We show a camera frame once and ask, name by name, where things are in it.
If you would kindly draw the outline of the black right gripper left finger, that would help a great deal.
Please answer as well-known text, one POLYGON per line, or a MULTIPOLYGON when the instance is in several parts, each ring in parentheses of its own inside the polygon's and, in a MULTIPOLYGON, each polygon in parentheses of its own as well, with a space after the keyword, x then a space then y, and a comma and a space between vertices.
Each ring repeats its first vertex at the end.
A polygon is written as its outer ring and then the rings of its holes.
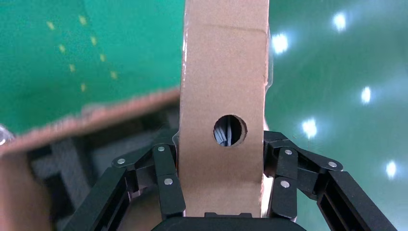
POLYGON ((157 186, 161 219, 185 215, 177 174, 175 129, 161 131, 152 143, 115 158, 72 215, 65 231, 115 231, 132 200, 157 186))

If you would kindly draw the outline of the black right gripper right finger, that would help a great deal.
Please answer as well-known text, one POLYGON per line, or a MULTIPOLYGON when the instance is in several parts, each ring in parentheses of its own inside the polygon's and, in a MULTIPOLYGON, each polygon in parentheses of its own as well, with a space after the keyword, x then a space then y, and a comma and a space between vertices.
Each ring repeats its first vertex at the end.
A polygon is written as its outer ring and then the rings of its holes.
POLYGON ((301 191, 316 201, 332 231, 396 230, 340 162, 304 150, 280 132, 264 131, 264 173, 273 178, 270 218, 294 220, 301 191))

